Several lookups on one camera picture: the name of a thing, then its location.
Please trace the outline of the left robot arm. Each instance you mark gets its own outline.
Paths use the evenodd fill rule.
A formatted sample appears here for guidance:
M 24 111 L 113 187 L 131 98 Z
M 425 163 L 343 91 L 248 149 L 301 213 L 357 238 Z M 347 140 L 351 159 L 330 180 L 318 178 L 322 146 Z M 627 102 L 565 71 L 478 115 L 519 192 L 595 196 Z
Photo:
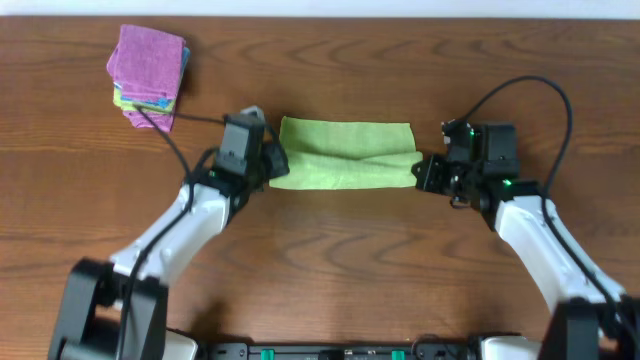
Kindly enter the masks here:
M 196 340 L 167 327 L 168 290 L 199 250 L 219 235 L 249 196 L 288 174 L 277 142 L 262 145 L 246 175 L 228 148 L 206 150 L 174 203 L 138 239 L 102 262 L 79 260 L 68 275 L 51 359 L 195 359 Z

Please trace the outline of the green microfiber cloth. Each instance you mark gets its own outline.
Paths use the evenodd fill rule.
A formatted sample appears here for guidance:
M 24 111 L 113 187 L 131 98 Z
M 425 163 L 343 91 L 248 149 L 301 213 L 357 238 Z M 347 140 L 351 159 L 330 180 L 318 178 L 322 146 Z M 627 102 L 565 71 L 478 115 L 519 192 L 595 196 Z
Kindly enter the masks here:
M 290 173 L 269 185 L 284 190 L 412 187 L 411 168 L 423 159 L 408 123 L 285 117 L 280 142 Z

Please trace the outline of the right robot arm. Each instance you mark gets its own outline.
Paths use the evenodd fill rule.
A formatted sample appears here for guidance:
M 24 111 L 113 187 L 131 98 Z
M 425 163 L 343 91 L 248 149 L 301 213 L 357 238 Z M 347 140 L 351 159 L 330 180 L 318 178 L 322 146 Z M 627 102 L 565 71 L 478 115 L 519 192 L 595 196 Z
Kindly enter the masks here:
M 431 155 L 411 168 L 417 189 L 470 206 L 518 255 L 552 314 L 540 342 L 496 335 L 480 359 L 636 359 L 639 303 L 584 252 L 515 155 Z

